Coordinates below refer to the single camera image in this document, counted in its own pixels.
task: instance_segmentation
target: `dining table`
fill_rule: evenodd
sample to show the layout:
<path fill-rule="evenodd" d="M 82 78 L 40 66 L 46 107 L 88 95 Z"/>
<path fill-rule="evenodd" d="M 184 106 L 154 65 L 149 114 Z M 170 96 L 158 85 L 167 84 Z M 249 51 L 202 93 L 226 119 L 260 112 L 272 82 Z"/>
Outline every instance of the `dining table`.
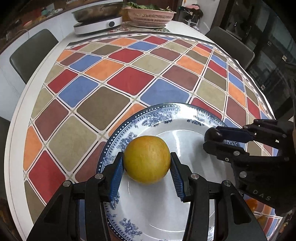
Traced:
<path fill-rule="evenodd" d="M 202 108 L 228 127 L 274 119 L 238 61 L 184 23 L 159 29 L 123 23 L 92 34 L 72 32 L 59 42 L 23 90 L 7 136 L 5 188 L 21 238 L 65 180 L 79 183 L 96 174 L 104 146 L 126 119 L 173 102 Z M 240 145 L 251 155 L 277 155 L 262 143 Z M 254 215 L 265 217 L 267 237 L 281 220 L 261 203 Z"/>

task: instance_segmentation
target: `white portable stove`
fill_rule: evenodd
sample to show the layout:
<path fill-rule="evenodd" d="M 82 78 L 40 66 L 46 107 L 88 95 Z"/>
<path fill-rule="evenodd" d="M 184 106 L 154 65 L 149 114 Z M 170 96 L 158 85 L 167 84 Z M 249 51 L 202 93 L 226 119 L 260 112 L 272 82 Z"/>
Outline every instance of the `white portable stove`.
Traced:
<path fill-rule="evenodd" d="M 94 23 L 77 23 L 74 25 L 76 34 L 88 34 L 109 28 L 114 28 L 122 24 L 122 17 L 115 16 L 108 19 L 103 19 Z"/>
<path fill-rule="evenodd" d="M 73 12 L 75 20 L 78 21 L 74 25 L 74 32 L 88 34 L 121 25 L 122 17 L 119 12 L 122 5 L 123 0 L 105 0 Z"/>

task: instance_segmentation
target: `plate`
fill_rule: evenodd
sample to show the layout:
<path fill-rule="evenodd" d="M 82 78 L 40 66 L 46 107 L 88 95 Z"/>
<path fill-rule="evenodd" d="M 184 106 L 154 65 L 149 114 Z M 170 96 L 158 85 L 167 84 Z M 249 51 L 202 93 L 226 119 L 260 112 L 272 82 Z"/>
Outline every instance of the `plate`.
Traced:
<path fill-rule="evenodd" d="M 211 113 L 189 104 L 158 104 L 127 119 L 106 143 L 99 158 L 97 172 L 112 163 L 118 152 L 138 136 L 162 138 L 180 162 L 208 181 L 234 184 L 230 163 L 218 160 L 203 150 L 204 133 L 210 127 L 226 126 Z M 214 201 L 210 200 L 209 235 L 213 240 Z M 177 197 L 170 171 L 156 184 L 143 185 L 124 172 L 117 198 L 105 203 L 110 229 L 124 241 L 182 240 L 190 203 Z"/>
<path fill-rule="evenodd" d="M 165 24 L 157 25 L 157 26 L 151 26 L 151 25 L 144 25 L 136 22 L 130 22 L 131 26 L 139 27 L 139 28 L 165 28 Z"/>

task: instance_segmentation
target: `metal screw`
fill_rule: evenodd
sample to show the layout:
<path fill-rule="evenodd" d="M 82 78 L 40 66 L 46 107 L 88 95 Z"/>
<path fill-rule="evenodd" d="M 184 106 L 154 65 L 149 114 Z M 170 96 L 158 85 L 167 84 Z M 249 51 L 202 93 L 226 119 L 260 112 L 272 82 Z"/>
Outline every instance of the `metal screw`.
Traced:
<path fill-rule="evenodd" d="M 71 185 L 71 182 L 68 181 L 68 180 L 63 182 L 63 186 L 64 186 L 64 187 L 68 187 L 68 186 L 70 186 L 70 185 Z"/>
<path fill-rule="evenodd" d="M 104 177 L 104 175 L 101 173 L 98 173 L 94 176 L 95 179 L 102 179 L 103 177 Z"/>
<path fill-rule="evenodd" d="M 239 156 L 240 155 L 240 152 L 239 151 L 235 151 L 235 152 L 233 152 L 233 155 Z"/>
<path fill-rule="evenodd" d="M 245 178 L 247 176 L 247 173 L 245 171 L 240 172 L 239 177 Z"/>
<path fill-rule="evenodd" d="M 196 179 L 199 179 L 200 176 L 198 174 L 196 174 L 196 173 L 192 173 L 190 177 L 192 179 L 195 179 L 196 180 Z"/>
<path fill-rule="evenodd" d="M 231 186 L 231 181 L 229 181 L 229 180 L 225 180 L 225 181 L 223 181 L 223 184 L 224 184 L 226 187 L 230 187 L 230 186 Z"/>

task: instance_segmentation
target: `frying pan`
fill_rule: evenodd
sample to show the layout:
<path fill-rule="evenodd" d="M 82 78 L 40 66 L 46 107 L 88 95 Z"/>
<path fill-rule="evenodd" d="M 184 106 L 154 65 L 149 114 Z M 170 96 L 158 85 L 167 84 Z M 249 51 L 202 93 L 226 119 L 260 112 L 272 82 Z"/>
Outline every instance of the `frying pan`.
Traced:
<path fill-rule="evenodd" d="M 123 2 L 99 4 L 72 12 L 77 22 L 87 23 L 119 14 Z"/>

